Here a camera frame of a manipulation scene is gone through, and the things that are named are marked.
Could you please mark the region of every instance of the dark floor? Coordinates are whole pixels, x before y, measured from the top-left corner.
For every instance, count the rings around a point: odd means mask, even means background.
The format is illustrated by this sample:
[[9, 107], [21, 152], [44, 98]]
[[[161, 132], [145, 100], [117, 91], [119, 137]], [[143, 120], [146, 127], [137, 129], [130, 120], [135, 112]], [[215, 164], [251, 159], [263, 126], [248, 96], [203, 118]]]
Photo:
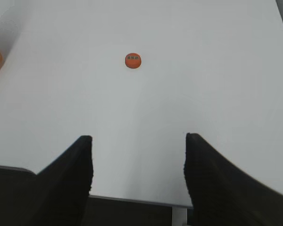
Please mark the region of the dark floor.
[[82, 226], [171, 226], [172, 208], [89, 198]]

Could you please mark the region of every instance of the white surface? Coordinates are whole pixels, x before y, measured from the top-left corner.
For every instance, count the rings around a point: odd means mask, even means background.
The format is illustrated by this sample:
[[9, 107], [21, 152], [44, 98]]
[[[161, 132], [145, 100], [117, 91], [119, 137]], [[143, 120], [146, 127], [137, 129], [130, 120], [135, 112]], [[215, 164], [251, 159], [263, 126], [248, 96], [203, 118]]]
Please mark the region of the white surface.
[[93, 195], [190, 205], [185, 134], [198, 132], [283, 193], [274, 0], [15, 0], [8, 12], [24, 9], [0, 71], [0, 165], [38, 173], [89, 134]]

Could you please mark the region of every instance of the white table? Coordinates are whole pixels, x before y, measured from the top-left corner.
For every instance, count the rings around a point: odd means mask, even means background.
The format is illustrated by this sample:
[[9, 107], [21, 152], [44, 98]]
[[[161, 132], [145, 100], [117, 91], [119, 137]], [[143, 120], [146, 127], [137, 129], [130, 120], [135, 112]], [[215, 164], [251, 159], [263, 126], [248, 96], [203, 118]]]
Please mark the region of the white table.
[[[283, 193], [274, 0], [15, 3], [0, 0], [0, 20], [19, 31], [0, 71], [0, 165], [38, 173], [92, 135], [91, 194], [190, 206], [185, 134], [197, 132]], [[124, 64], [131, 52], [139, 69]]]

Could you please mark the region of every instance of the orange disc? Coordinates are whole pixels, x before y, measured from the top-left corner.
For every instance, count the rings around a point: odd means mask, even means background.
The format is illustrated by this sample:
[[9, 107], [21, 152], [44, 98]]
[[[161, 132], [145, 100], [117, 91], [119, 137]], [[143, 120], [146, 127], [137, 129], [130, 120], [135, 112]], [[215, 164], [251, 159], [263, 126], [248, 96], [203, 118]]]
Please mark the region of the orange disc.
[[142, 59], [141, 56], [136, 53], [130, 53], [126, 56], [125, 63], [127, 67], [135, 69], [141, 66]]

